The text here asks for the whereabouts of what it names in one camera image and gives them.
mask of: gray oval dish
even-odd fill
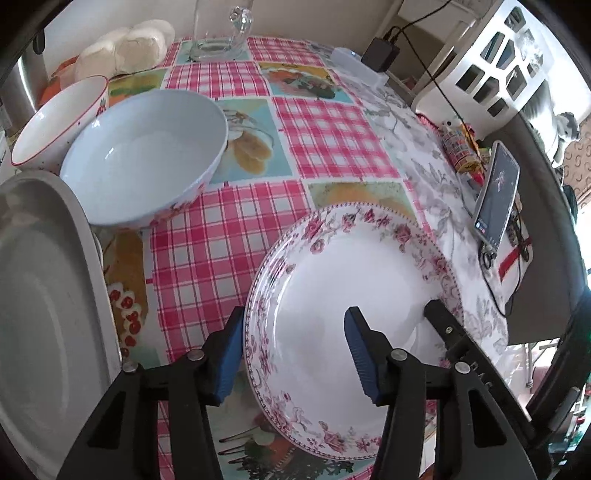
[[[0,186],[0,424],[38,478],[54,478],[121,371],[93,234],[45,171]]]

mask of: bowl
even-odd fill
[[[88,77],[43,105],[22,129],[12,150],[12,165],[59,174],[78,134],[109,106],[108,84],[105,77]]]
[[[209,184],[226,148],[228,122],[199,93],[152,90],[109,108],[67,153],[60,177],[91,225],[155,226]]]

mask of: table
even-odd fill
[[[329,47],[251,37],[237,61],[206,64],[190,63],[189,48],[188,39],[176,42],[155,70],[110,85],[111,104],[154,87],[210,96],[226,110],[232,141],[188,210],[151,232],[99,232],[123,356],[149,368],[200,346],[244,305],[265,253],[297,219],[330,203],[370,201],[416,219],[436,241],[454,266],[466,330],[495,362],[506,348],[506,323],[483,280],[478,242],[437,135],[390,88],[371,91],[337,72]],[[489,282],[504,304],[514,289],[508,273],[517,268],[512,261],[501,267]],[[123,318],[123,307],[134,312]],[[434,432],[434,409],[426,436]],[[371,461],[323,460],[283,439],[243,370],[210,422],[225,478],[361,480],[371,471]],[[158,434],[167,480],[164,404]]]

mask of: glass mug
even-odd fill
[[[253,1],[197,0],[191,60],[235,60],[251,32]]]

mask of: brown patterned wallpaper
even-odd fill
[[[573,188],[579,207],[591,203],[591,115],[581,124],[581,140],[564,152],[564,183]]]

